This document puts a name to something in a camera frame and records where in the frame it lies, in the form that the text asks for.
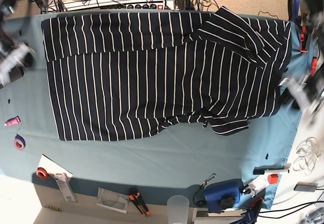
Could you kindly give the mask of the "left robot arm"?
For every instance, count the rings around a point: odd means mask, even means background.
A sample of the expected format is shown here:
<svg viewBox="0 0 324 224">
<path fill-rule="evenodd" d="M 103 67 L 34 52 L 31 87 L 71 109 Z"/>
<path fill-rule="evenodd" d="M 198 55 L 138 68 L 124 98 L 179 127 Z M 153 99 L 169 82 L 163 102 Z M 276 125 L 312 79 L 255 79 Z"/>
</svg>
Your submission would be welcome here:
<svg viewBox="0 0 324 224">
<path fill-rule="evenodd" d="M 282 79 L 281 102 L 300 110 L 311 126 L 323 109 L 323 0 L 289 0 L 288 14 L 295 26 L 297 52 L 306 65 L 301 75 Z"/>
</svg>

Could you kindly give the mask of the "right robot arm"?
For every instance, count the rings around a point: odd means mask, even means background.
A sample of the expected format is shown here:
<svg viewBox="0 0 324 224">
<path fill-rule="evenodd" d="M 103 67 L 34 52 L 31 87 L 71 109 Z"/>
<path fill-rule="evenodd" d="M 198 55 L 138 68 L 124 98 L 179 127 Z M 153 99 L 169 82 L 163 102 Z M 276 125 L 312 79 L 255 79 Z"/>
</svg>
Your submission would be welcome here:
<svg viewBox="0 0 324 224">
<path fill-rule="evenodd" d="M 1 23 L 6 15 L 14 13 L 17 0 L 1 0 Z M 1 26 L 1 87 L 23 77 L 23 67 L 33 64 L 34 50 L 24 42 L 14 41 Z"/>
</svg>

